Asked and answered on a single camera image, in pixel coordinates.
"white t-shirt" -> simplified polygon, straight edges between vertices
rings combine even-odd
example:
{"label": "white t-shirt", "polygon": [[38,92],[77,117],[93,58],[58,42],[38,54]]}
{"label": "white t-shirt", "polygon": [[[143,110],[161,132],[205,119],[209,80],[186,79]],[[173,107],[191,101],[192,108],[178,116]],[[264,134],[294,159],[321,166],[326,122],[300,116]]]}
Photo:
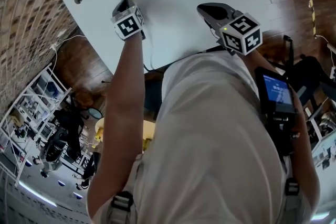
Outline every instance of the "white t-shirt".
{"label": "white t-shirt", "polygon": [[286,175],[256,92],[243,62],[227,52],[168,68],[135,180],[137,223],[276,223]]}

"black chair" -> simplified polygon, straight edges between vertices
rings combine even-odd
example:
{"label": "black chair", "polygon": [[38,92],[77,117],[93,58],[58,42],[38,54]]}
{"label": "black chair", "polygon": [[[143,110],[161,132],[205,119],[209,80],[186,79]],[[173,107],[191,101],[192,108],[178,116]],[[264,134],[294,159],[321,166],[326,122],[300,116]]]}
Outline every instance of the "black chair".
{"label": "black chair", "polygon": [[298,94],[302,106],[310,100],[313,107],[312,115],[308,118],[310,121],[321,111],[324,104],[317,105],[314,93],[321,88],[327,98],[336,101],[336,83],[328,77],[315,57],[301,55],[301,61],[294,65],[293,40],[288,36],[284,36],[283,40],[290,43],[289,60],[285,65],[269,62],[285,71],[284,76]]}

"human arm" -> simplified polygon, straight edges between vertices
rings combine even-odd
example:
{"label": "human arm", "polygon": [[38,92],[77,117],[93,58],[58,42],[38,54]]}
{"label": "human arm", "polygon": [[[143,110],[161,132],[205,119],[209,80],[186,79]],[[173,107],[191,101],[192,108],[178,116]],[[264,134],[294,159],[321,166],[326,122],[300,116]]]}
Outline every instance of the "human arm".
{"label": "human arm", "polygon": [[142,36],[137,33],[125,41],[108,89],[101,160],[88,191],[91,218],[124,188],[142,153],[143,105]]}
{"label": "human arm", "polygon": [[[254,79],[257,67],[263,67],[276,72],[275,68],[256,50],[247,56],[240,57]],[[300,133],[299,138],[293,141],[294,153],[291,155],[293,175],[314,212],[320,197],[320,182],[312,159],[306,117],[297,94],[293,90],[292,94],[294,106],[298,110],[296,125],[293,131]]]}

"person's right arm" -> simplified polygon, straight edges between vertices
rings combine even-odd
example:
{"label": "person's right arm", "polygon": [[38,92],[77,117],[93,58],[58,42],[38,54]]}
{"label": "person's right arm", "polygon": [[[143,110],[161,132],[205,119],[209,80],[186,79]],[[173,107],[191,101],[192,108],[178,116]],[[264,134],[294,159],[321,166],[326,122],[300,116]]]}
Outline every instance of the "person's right arm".
{"label": "person's right arm", "polygon": [[[255,69],[257,67],[263,67],[273,72],[277,72],[276,69],[256,50],[247,56],[239,56],[254,80]],[[320,182],[311,154],[306,117],[297,94],[293,90],[292,93],[294,106],[298,110],[296,126],[293,128],[293,131],[300,133],[299,138],[293,142],[294,153],[291,155],[292,169],[294,177],[300,185],[300,189],[307,197],[311,210],[314,212],[320,199]]]}

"white cube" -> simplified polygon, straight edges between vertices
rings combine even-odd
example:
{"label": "white cube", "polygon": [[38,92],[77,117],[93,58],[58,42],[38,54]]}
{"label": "white cube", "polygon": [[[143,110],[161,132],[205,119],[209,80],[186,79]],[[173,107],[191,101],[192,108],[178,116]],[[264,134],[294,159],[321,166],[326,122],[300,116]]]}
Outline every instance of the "white cube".
{"label": "white cube", "polygon": [[220,29],[225,47],[248,55],[263,43],[260,23],[245,13]]}
{"label": "white cube", "polygon": [[125,40],[126,38],[140,32],[143,25],[143,17],[137,6],[132,6],[112,18],[115,32]]}

